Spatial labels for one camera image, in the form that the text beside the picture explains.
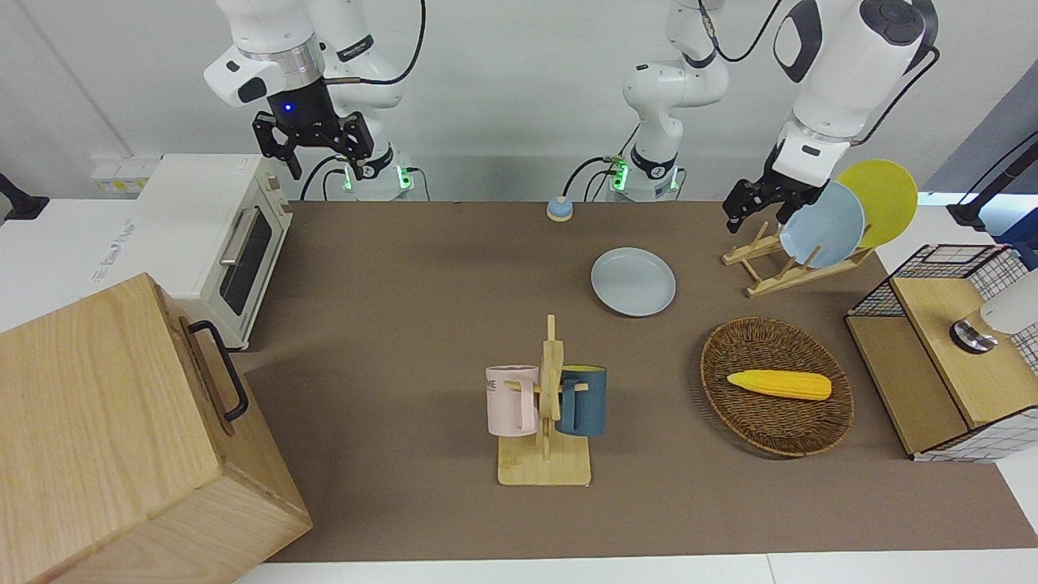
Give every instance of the mug handle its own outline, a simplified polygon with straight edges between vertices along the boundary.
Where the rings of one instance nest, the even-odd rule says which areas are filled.
[[[563,400],[563,416],[559,422],[563,428],[571,433],[578,430],[579,418],[577,417],[577,382],[576,380],[563,381],[563,393],[559,396]]]
[[[519,393],[519,432],[531,433],[537,428],[537,414],[534,412],[534,382],[520,381],[519,385],[521,388]]]

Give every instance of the cable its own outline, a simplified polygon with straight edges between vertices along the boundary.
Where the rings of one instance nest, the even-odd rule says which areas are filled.
[[[611,174],[611,173],[612,173],[611,170],[599,170],[598,172],[595,172],[594,174],[592,174],[590,178],[588,178],[588,186],[584,187],[584,202],[588,202],[588,195],[591,194],[591,184],[595,182],[595,178],[599,174],[601,174],[603,176],[602,183],[604,184],[605,180],[607,179],[605,176],[607,174]]]
[[[678,194],[674,195],[675,200],[681,198],[681,191],[685,188],[685,180],[688,179],[688,170],[686,168],[678,168],[678,173],[684,175],[681,176],[681,184],[678,186]]]
[[[995,168],[998,168],[1000,164],[1002,164],[1007,158],[1009,158],[1010,156],[1012,156],[1014,151],[1020,149],[1020,147],[1022,147],[1023,144],[1030,142],[1031,139],[1034,138],[1035,136],[1038,136],[1038,130],[1035,130],[1034,132],[1031,132],[1031,134],[1028,137],[1026,137],[1022,140],[1020,140],[1020,143],[1014,145],[1012,149],[1010,149],[1006,154],[1002,155],[1002,158],[1000,158],[994,164],[992,164],[990,168],[988,168],[987,170],[985,170],[984,173],[981,174],[979,178],[977,178],[977,182],[974,183],[974,185],[972,187],[969,187],[968,189],[966,189],[966,192],[964,192],[962,194],[962,198],[959,199],[958,203],[962,204],[962,201],[965,200],[967,196],[969,196],[969,193],[972,193],[974,191],[974,189],[976,189],[978,186],[980,186],[981,180],[983,180],[984,178],[986,178],[987,175],[990,174],[992,170],[994,170]]]
[[[577,177],[577,174],[580,173],[580,170],[583,170],[584,168],[591,166],[596,162],[612,162],[612,159],[608,157],[597,156],[595,158],[589,158],[588,160],[581,162],[580,165],[577,166],[577,169],[574,170],[572,174],[570,174],[570,178],[566,180],[566,187],[563,188],[563,198],[566,198],[566,193],[570,191],[570,185],[573,184],[573,178]]]
[[[426,40],[426,0],[419,0],[421,4],[421,24],[418,26],[418,41],[414,46],[414,54],[411,55],[411,62],[408,63],[407,68],[404,73],[401,73],[393,79],[365,79],[363,77],[333,77],[331,79],[325,79],[325,85],[394,85],[404,80],[405,77],[411,74],[411,69],[414,68],[414,64],[418,62],[418,55],[421,54],[421,45]]]
[[[631,140],[634,139],[634,134],[638,133],[638,128],[640,126],[641,126],[640,121],[634,124],[634,129],[631,130],[631,135],[627,136],[627,141],[624,142],[624,145],[620,146],[620,151],[617,152],[617,156],[623,156],[624,155],[624,150],[627,149],[628,144],[630,144]],[[605,185],[605,180],[607,180],[607,179],[609,179],[608,176],[603,176],[602,180],[600,183],[598,183],[598,188],[595,189],[595,196],[591,197],[592,202],[594,202],[595,199],[598,198],[598,193],[602,192],[602,187]]]
[[[720,43],[717,40],[716,29],[714,29],[713,19],[707,13],[707,7],[703,5],[703,0],[700,0],[700,13],[703,15],[703,24],[707,27],[707,34],[710,36],[710,40],[713,41],[714,49],[717,50],[717,54],[720,58],[727,60],[728,62],[739,62],[742,59],[749,56],[749,53],[754,52],[757,48],[757,44],[761,41],[761,37],[764,36],[764,31],[767,30],[768,25],[771,24],[771,19],[774,18],[775,12],[778,11],[778,6],[782,4],[783,0],[776,0],[774,5],[771,6],[771,11],[768,12],[768,18],[764,19],[764,24],[761,25],[761,30],[757,32],[757,37],[754,38],[754,43],[749,45],[745,53],[742,53],[738,57],[732,58],[725,54],[725,51],[720,49]]]
[[[306,176],[306,182],[303,183],[303,190],[299,192],[300,200],[306,200],[306,190],[310,188],[310,183],[313,182],[313,176],[318,174],[318,170],[320,170],[321,167],[324,166],[325,164],[331,162],[332,160],[335,160],[335,158],[337,157],[329,156],[328,158],[325,158],[321,162],[318,162],[316,166],[313,166],[313,169],[310,170],[310,175]]]
[[[901,101],[901,98],[903,98],[904,94],[908,92],[908,89],[911,89],[911,86],[914,85],[916,82],[919,81],[924,75],[926,75],[927,71],[930,71],[930,68],[933,65],[937,64],[937,61],[940,60],[940,51],[938,51],[936,47],[927,47],[927,50],[933,53],[933,60],[931,60],[929,63],[927,63],[926,66],[921,68],[919,73],[916,74],[916,77],[912,77],[911,81],[906,83],[905,86],[902,87],[900,91],[898,91],[898,94],[894,98],[894,101],[891,102],[891,105],[886,106],[886,109],[883,110],[883,113],[882,115],[879,116],[879,119],[876,119],[876,122],[873,123],[872,129],[869,130],[869,133],[866,134],[865,137],[862,138],[861,140],[852,141],[850,143],[851,146],[862,145],[865,142],[869,141],[869,138],[871,138],[872,135],[876,133],[876,130],[879,129],[879,126],[883,122],[883,119],[886,119],[886,115],[891,112],[891,110],[894,109],[894,106],[898,105],[898,102]]]
[[[321,178],[321,192],[325,195],[325,200],[328,200],[328,176],[332,174],[346,174],[346,170],[342,168],[332,168],[325,172],[325,177]]]
[[[419,172],[421,174],[421,184],[426,187],[426,200],[432,200],[433,197],[429,195],[429,176],[426,175],[426,171],[417,166],[408,166],[405,168],[408,172]]]

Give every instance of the corn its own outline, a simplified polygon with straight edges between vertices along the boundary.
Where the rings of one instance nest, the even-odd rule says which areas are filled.
[[[728,377],[731,384],[759,394],[820,401],[832,395],[832,382],[818,373],[749,369]]]

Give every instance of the oven door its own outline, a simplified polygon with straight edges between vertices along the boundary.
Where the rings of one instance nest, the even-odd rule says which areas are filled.
[[[284,227],[258,185],[238,214],[220,254],[209,304],[237,335],[228,346],[247,344],[252,323],[284,240]]]

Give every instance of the mug rack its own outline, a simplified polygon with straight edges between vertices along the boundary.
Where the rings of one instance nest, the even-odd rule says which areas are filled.
[[[775,232],[765,237],[764,232],[768,228],[768,221],[764,221],[764,224],[762,224],[761,228],[757,230],[757,234],[754,237],[752,242],[743,245],[742,247],[732,247],[731,251],[721,255],[721,261],[723,261],[726,266],[741,263],[742,267],[745,268],[746,272],[749,273],[749,277],[754,278],[754,283],[746,287],[746,297],[750,299],[756,299],[757,297],[771,294],[771,291],[777,291],[780,289],[785,289],[787,287],[792,287],[794,285],[799,285],[801,283],[807,283],[815,279],[856,268],[861,266],[874,250],[872,247],[858,247],[853,253],[848,255],[846,259],[840,261],[839,263],[824,268],[812,268],[810,267],[811,261],[813,261],[822,250],[822,246],[819,245],[815,247],[805,261],[800,262],[796,260],[796,257],[790,256],[778,273],[770,277],[762,277],[760,273],[754,269],[754,266],[749,263],[749,259],[778,252],[785,254],[786,251],[783,249],[781,240],[782,227],[782,225],[778,225]],[[869,226],[866,225],[865,232],[868,231]]]
[[[562,418],[558,406],[563,376],[563,342],[555,338],[555,315],[548,315],[548,338],[541,351],[541,380],[534,387],[540,394],[538,430],[519,438],[497,439],[497,481],[503,485],[591,484],[591,452],[586,437],[572,437],[555,430]],[[521,390],[518,383],[506,386]],[[586,391],[578,384],[576,391]]]

